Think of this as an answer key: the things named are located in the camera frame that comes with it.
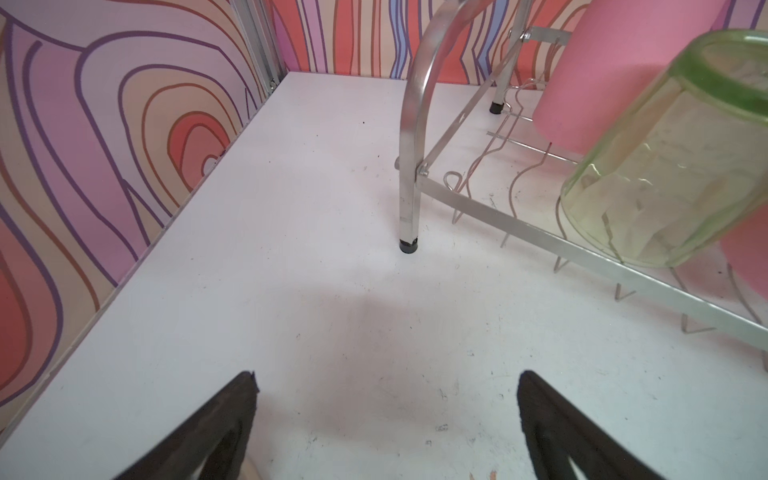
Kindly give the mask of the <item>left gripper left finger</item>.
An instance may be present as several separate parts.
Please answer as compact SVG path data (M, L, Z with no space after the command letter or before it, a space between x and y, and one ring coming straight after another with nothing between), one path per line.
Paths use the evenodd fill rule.
M242 371L120 479L236 479L257 410L255 374Z

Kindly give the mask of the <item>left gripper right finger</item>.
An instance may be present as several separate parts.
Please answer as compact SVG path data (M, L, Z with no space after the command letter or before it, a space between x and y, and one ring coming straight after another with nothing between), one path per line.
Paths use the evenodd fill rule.
M538 479L659 479L537 373L519 377L521 429Z

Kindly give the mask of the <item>opaque pink cup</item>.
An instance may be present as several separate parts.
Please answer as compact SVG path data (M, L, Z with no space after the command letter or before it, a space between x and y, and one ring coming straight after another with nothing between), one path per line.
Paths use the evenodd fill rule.
M732 269L764 299L768 287L767 227L768 211L764 205L720 240L721 250Z
M533 114L548 142L587 153L693 39L722 1L604 0L586 8Z

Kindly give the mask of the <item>green translucent cup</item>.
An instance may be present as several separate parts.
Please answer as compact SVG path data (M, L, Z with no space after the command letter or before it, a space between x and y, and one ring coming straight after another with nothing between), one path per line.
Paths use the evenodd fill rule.
M574 230L611 258L674 267L767 200L767 35L694 39L564 183Z

